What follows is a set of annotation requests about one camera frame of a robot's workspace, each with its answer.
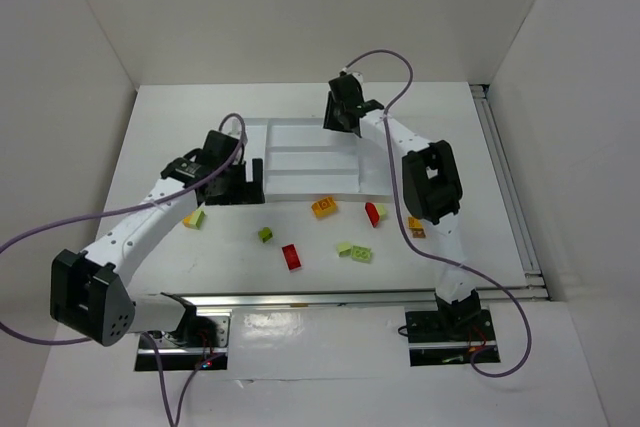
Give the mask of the red rectangular lego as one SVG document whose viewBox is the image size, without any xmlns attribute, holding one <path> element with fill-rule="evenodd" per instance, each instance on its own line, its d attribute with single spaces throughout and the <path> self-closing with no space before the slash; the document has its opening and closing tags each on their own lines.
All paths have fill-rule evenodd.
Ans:
<svg viewBox="0 0 640 427">
<path fill-rule="evenodd" d="M 288 244 L 281 248 L 287 269 L 292 272 L 302 267 L 302 262 L 294 244 Z"/>
</svg>

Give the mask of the dark green small lego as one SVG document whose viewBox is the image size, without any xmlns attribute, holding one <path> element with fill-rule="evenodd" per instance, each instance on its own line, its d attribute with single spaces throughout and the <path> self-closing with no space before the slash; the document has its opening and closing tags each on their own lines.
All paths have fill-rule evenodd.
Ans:
<svg viewBox="0 0 640 427">
<path fill-rule="evenodd" d="M 258 231 L 258 236 L 262 243 L 266 243 L 273 238 L 273 232 L 269 227 L 264 227 Z"/>
</svg>

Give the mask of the orange yellow lego brick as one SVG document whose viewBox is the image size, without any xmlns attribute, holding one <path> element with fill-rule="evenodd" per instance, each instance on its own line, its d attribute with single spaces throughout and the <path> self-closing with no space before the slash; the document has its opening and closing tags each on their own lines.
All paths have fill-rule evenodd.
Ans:
<svg viewBox="0 0 640 427">
<path fill-rule="evenodd" d="M 311 210 L 317 219 L 323 219 L 337 212 L 338 207 L 332 196 L 321 198 L 311 205 Z"/>
</svg>

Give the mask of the white compartment tray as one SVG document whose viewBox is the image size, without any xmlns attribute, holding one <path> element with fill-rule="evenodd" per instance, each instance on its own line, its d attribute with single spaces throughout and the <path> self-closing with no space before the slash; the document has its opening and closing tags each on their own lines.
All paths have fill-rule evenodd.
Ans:
<svg viewBox="0 0 640 427">
<path fill-rule="evenodd" d="M 245 123 L 245 158 L 263 161 L 268 202 L 392 195 L 387 154 L 371 141 L 325 130 L 313 118 L 248 118 Z"/>
</svg>

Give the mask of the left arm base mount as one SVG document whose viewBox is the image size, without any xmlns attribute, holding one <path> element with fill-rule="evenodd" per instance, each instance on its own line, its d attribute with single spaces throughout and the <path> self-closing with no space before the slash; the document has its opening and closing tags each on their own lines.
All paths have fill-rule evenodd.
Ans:
<svg viewBox="0 0 640 427">
<path fill-rule="evenodd" d="M 158 370 L 153 346 L 158 350 L 164 371 L 186 372 L 200 362 L 203 362 L 200 367 L 203 371 L 226 370 L 230 330 L 231 313 L 214 311 L 210 315 L 196 317 L 180 333 L 151 331 L 149 339 L 139 339 L 134 370 Z"/>
</svg>

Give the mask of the aluminium rail right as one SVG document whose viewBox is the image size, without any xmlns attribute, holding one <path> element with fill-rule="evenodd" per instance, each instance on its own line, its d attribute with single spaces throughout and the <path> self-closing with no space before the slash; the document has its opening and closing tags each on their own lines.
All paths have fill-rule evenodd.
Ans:
<svg viewBox="0 0 640 427">
<path fill-rule="evenodd" d="M 497 124 L 487 98 L 488 86 L 471 84 L 469 88 L 496 173 L 511 230 L 514 234 L 516 248 L 527 282 L 526 289 L 532 291 L 529 297 L 531 299 L 549 300 L 550 295 L 546 281 L 540 269 Z"/>
</svg>

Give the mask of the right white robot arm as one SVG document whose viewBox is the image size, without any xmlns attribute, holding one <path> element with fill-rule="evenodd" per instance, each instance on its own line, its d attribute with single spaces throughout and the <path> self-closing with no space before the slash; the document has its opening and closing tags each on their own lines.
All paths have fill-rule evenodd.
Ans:
<svg viewBox="0 0 640 427">
<path fill-rule="evenodd" d="M 367 100 L 359 75 L 343 70 L 328 82 L 323 127 L 356 135 L 364 147 L 379 147 L 390 161 L 394 203 L 421 221 L 436 258 L 435 299 L 441 331 L 455 340 L 472 329 L 481 312 L 479 294 L 462 265 L 458 214 L 462 185 L 451 145 L 431 141 L 384 114 Z"/>
</svg>

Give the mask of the orange lego piece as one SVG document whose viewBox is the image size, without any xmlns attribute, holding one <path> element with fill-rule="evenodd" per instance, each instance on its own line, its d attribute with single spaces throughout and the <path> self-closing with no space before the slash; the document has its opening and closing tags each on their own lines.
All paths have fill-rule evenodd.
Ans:
<svg viewBox="0 0 640 427">
<path fill-rule="evenodd" d="M 421 221 L 415 217 L 409 216 L 407 219 L 407 224 L 411 236 L 413 238 L 425 238 L 426 231 L 421 223 Z"/>
</svg>

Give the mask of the yellow and green lego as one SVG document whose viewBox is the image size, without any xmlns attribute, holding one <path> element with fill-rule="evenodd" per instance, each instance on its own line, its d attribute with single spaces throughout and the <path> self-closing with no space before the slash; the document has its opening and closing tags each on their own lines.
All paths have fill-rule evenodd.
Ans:
<svg viewBox="0 0 640 427">
<path fill-rule="evenodd" d="M 205 212 L 201 209 L 197 209 L 193 211 L 190 215 L 185 217 L 182 221 L 182 224 L 186 228 L 193 229 L 193 230 L 200 230 L 205 218 L 206 218 Z"/>
</svg>

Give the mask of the pale green lego pair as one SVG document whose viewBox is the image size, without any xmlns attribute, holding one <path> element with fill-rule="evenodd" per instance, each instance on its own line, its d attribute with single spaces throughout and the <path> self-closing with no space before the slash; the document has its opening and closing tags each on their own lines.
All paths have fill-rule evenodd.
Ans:
<svg viewBox="0 0 640 427">
<path fill-rule="evenodd" d="M 337 244 L 336 253 L 341 258 L 349 257 L 351 260 L 361 263 L 370 263 L 373 259 L 373 251 L 371 248 L 354 245 L 349 242 Z"/>
</svg>

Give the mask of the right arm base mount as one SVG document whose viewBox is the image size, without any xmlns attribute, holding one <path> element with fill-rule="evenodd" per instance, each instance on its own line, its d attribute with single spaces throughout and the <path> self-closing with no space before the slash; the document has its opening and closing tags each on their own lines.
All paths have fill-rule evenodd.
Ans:
<svg viewBox="0 0 640 427">
<path fill-rule="evenodd" d="M 500 362 L 488 309 L 456 331 L 445 329 L 437 311 L 408 311 L 397 333 L 408 340 L 412 367 L 469 364 L 473 354 L 478 364 Z"/>
</svg>

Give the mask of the aluminium rail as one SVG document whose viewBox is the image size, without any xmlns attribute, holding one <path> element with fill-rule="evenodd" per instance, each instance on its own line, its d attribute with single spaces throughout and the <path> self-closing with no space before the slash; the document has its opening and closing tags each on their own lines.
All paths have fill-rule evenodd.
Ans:
<svg viewBox="0 0 640 427">
<path fill-rule="evenodd" d="M 543 285 L 510 289 L 511 294 L 519 301 L 548 301 L 550 295 Z M 501 290 L 480 289 L 482 302 L 509 301 L 509 297 Z M 235 308 L 235 307 L 276 307 L 276 306 L 329 306 L 329 305 L 364 305 L 364 304 L 411 304 L 435 302 L 432 290 L 395 290 L 370 292 L 337 292 L 337 293 L 281 293 L 281 294 L 210 294 L 182 295 L 186 301 L 198 307 Z"/>
<path fill-rule="evenodd" d="M 488 86 L 471 84 L 469 88 L 496 173 L 511 230 L 514 234 L 516 248 L 527 282 L 526 289 L 532 291 L 529 297 L 531 299 L 549 300 L 550 295 L 546 281 L 540 269 L 497 124 L 487 98 Z"/>
</svg>

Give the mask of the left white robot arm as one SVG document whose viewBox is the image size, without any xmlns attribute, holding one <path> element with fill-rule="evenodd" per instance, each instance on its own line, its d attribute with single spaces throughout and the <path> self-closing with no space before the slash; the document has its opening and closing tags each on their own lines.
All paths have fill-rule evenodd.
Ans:
<svg viewBox="0 0 640 427">
<path fill-rule="evenodd" d="M 262 204 L 264 162 L 246 160 L 241 139 L 212 130 L 202 147 L 169 162 L 133 212 L 78 253 L 61 251 L 51 269 L 50 315 L 108 347 L 128 333 L 188 336 L 195 306 L 181 296 L 133 297 L 136 271 L 171 230 L 204 205 Z"/>
</svg>

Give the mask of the aluminium rail front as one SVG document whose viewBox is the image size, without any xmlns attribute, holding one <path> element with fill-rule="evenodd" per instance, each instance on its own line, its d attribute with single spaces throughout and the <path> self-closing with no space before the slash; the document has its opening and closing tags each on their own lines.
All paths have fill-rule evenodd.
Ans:
<svg viewBox="0 0 640 427">
<path fill-rule="evenodd" d="M 550 295 L 543 285 L 510 289 L 511 294 L 519 301 L 548 301 Z M 482 302 L 509 301 L 509 297 L 501 290 L 480 289 Z M 395 290 L 370 292 L 337 292 L 337 293 L 281 293 L 281 294 L 210 294 L 182 295 L 186 301 L 198 307 L 235 308 L 235 307 L 276 307 L 276 306 L 329 306 L 329 305 L 364 305 L 364 304 L 411 304 L 435 302 L 432 290 Z"/>
</svg>

